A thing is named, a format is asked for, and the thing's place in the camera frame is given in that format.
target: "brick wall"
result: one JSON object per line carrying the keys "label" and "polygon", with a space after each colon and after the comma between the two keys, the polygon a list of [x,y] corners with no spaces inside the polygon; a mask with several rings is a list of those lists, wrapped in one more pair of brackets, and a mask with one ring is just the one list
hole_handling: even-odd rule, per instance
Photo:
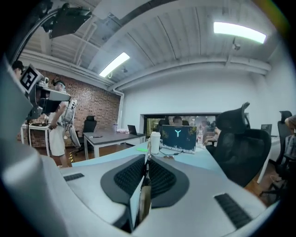
{"label": "brick wall", "polygon": [[[82,136],[84,120],[88,115],[95,116],[95,120],[97,120],[96,129],[111,127],[117,122],[120,96],[69,77],[43,70],[38,71],[49,78],[49,88],[53,89],[51,84],[53,79],[62,80],[66,84],[67,93],[77,99],[74,126],[75,130],[79,130],[79,136]],[[44,115],[32,122],[41,123],[42,121],[44,121]],[[65,145],[72,146],[68,131],[66,136]],[[26,129],[24,129],[24,137],[25,143],[27,143]],[[31,130],[31,142],[33,147],[45,147],[44,131]]]}

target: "window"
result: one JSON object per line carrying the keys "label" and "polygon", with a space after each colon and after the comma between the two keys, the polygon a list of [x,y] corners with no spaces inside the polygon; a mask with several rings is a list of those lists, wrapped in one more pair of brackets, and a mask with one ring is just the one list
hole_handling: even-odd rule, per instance
{"label": "window", "polygon": [[159,121],[166,120],[169,125],[174,125],[173,118],[180,116],[183,125],[196,126],[197,130],[201,130],[205,126],[209,130],[213,130],[216,125],[216,118],[219,113],[213,114],[157,114],[157,115],[144,115],[144,133],[149,137],[153,131],[159,131]]}

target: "ceiling light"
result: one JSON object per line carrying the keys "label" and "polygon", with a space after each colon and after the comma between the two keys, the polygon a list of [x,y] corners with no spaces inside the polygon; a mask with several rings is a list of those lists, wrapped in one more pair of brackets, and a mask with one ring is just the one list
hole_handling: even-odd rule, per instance
{"label": "ceiling light", "polygon": [[111,71],[117,68],[120,64],[124,63],[130,57],[126,53],[122,53],[117,58],[115,58],[105,69],[99,74],[102,77],[107,76]]}
{"label": "ceiling light", "polygon": [[224,22],[214,22],[214,33],[235,35],[264,43],[266,35],[250,28]]}

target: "floor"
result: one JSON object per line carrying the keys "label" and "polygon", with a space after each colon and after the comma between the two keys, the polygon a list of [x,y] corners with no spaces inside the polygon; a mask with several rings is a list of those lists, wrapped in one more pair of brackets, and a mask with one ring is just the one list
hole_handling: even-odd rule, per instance
{"label": "floor", "polygon": [[[99,149],[99,153],[100,156],[105,156],[120,150],[124,150],[126,148],[129,148],[129,145],[126,144],[122,144],[122,145],[113,145],[113,146],[107,146],[107,147],[102,147]],[[68,165],[71,165],[71,161],[69,159],[69,154],[71,151],[77,150],[76,148],[66,148],[66,155],[68,158]],[[38,149],[38,151],[40,152],[40,154],[42,155],[46,155],[46,150],[45,149]],[[88,157],[89,159],[93,159],[94,158],[94,152],[93,151],[89,151],[88,153]],[[79,162],[79,161],[84,161],[85,160],[85,155],[84,155],[84,151],[81,151],[80,153],[78,153],[76,156],[73,155],[73,159],[75,162]],[[59,159],[54,159],[57,165],[61,165],[61,161]],[[272,164],[268,164],[267,165],[267,169],[266,172],[263,176],[263,179],[261,181],[260,184],[257,183],[257,180],[259,178],[259,174],[258,173],[252,180],[251,182],[245,187],[246,190],[248,190],[249,192],[253,193],[255,196],[257,196],[266,206],[270,206],[272,204],[272,201],[270,200],[270,197],[267,195],[264,195],[262,197],[259,197],[259,194],[262,191],[267,191],[270,184],[271,184],[271,179],[270,176],[274,175],[277,177],[277,173],[274,169],[274,166]]]}

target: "laptop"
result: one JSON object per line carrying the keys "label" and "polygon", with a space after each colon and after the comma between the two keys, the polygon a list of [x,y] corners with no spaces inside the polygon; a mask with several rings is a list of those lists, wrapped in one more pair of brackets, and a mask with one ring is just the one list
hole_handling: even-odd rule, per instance
{"label": "laptop", "polygon": [[266,131],[269,135],[271,135],[272,124],[262,124],[261,130]]}
{"label": "laptop", "polygon": [[162,126],[163,148],[195,153],[197,128],[195,126]]}
{"label": "laptop", "polygon": [[128,125],[129,133],[133,135],[138,135],[136,131],[136,127],[134,125]]}

